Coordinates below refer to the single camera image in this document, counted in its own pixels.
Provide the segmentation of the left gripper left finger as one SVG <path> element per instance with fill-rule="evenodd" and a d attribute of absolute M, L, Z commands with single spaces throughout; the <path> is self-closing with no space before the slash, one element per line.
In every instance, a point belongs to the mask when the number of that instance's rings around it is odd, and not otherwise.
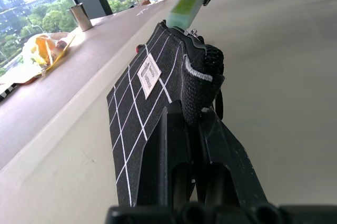
<path fill-rule="evenodd" d="M 192 193 L 189 133 L 180 101 L 163 109 L 142 153 L 137 206 L 183 206 Z"/>

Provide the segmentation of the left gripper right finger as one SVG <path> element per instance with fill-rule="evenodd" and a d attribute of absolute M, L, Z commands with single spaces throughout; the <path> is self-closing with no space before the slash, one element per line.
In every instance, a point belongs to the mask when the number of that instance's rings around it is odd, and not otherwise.
<path fill-rule="evenodd" d="M 244 146 L 212 108 L 196 128 L 196 189 L 205 205 L 268 202 Z"/>

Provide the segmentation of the green highlighter pen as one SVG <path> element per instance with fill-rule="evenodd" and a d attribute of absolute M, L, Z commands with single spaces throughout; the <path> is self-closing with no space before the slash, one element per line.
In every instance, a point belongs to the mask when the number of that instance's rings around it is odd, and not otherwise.
<path fill-rule="evenodd" d="M 204 0 L 178 0 L 166 18 L 166 26 L 189 29 L 203 2 Z"/>

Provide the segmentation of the black white-grid pencil case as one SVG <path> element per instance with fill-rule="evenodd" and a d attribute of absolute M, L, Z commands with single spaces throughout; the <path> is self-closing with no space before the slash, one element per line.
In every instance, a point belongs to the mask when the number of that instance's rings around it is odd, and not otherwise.
<path fill-rule="evenodd" d="M 208 109 L 224 82 L 223 52 L 194 31 L 155 27 L 107 95 L 118 202 L 134 206 L 142 150 L 163 109 L 179 100 L 187 123 Z"/>

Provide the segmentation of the clear bag of yellow items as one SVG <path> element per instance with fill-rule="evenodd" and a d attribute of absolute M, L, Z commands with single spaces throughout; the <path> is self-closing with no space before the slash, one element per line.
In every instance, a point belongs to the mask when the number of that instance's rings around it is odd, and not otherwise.
<path fill-rule="evenodd" d="M 68 32 L 36 34 L 24 44 L 18 63 L 0 76 L 0 86 L 25 84 L 46 74 L 65 54 L 75 35 Z"/>

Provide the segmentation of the steel cup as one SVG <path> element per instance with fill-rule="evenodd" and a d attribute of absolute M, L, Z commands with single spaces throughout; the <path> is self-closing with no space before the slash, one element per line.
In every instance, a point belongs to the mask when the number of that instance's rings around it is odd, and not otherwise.
<path fill-rule="evenodd" d="M 91 20 L 84 9 L 83 3 L 76 4 L 68 8 L 67 11 L 70 12 L 82 32 L 88 31 L 93 27 Z"/>

